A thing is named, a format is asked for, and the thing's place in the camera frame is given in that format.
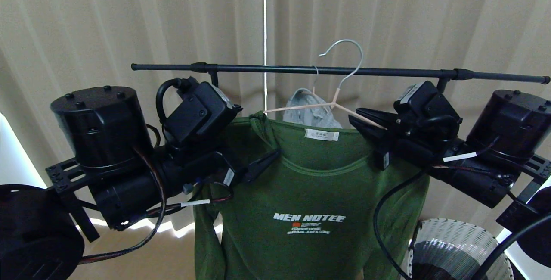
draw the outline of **cylindrical motor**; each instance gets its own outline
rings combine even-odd
[[[481,150],[495,141],[484,158],[524,165],[551,130],[551,101],[520,91],[494,91],[467,144]]]
[[[153,151],[136,92],[104,86],[75,91],[52,102],[59,126],[86,174],[120,174],[143,166],[134,147]]]

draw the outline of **laundry basket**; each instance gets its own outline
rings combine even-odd
[[[469,280],[497,245],[494,236],[476,225],[450,219],[421,221],[409,249],[408,272],[415,280]],[[513,280],[504,254],[486,280]]]

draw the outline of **white woven basket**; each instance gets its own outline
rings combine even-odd
[[[449,219],[422,221],[408,255],[408,274],[413,264],[431,264],[456,280],[469,280],[498,245],[482,227]],[[502,254],[486,273],[488,280],[513,280],[511,264]]]

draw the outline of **hanging clothing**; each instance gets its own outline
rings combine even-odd
[[[305,105],[318,105],[327,103],[307,88],[299,88],[291,96],[286,107],[297,107]],[[283,113],[283,121],[324,128],[342,128],[341,124],[333,117],[330,107],[316,107],[299,110],[286,110]]]
[[[227,203],[195,212],[198,280],[394,280],[373,234],[376,203],[418,169],[394,159],[385,171],[371,162],[374,145],[355,129],[325,131],[272,121],[259,112],[237,118],[223,136],[245,162],[275,148],[282,156],[250,184],[234,186]],[[401,262],[429,185],[424,176],[394,195],[380,213],[388,250]],[[197,199],[224,197],[217,185]],[[220,243],[213,222],[223,218]]]

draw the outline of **curtain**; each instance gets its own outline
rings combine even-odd
[[[44,168],[74,156],[50,111],[54,99],[105,84],[132,87],[146,121],[159,128],[154,97],[163,81],[210,78],[133,72],[130,64],[262,64],[262,6],[262,0],[0,0],[0,111],[51,184]],[[221,72],[219,80],[243,115],[262,109],[262,74]],[[179,101],[167,92],[167,113]],[[86,190],[79,195],[91,200]],[[170,219],[176,228],[193,221],[191,211]]]
[[[319,53],[338,39],[358,41],[367,68],[467,68],[480,72],[548,75],[551,65],[551,0],[267,0],[268,65],[348,66],[358,52],[344,43],[329,56]],[[311,88],[313,75],[268,74],[268,108],[282,107],[299,87]],[[327,101],[342,76],[320,76],[316,93]],[[407,86],[423,78],[352,77],[342,87],[341,105],[393,112],[392,103]],[[496,89],[518,89],[551,97],[542,84],[453,81],[446,91],[464,118],[465,138]],[[347,116],[334,111],[342,125]],[[546,141],[538,153],[551,155]],[[530,179],[523,176],[513,192]],[[493,210],[432,179],[423,218],[445,217],[500,231],[494,222],[510,204]]]

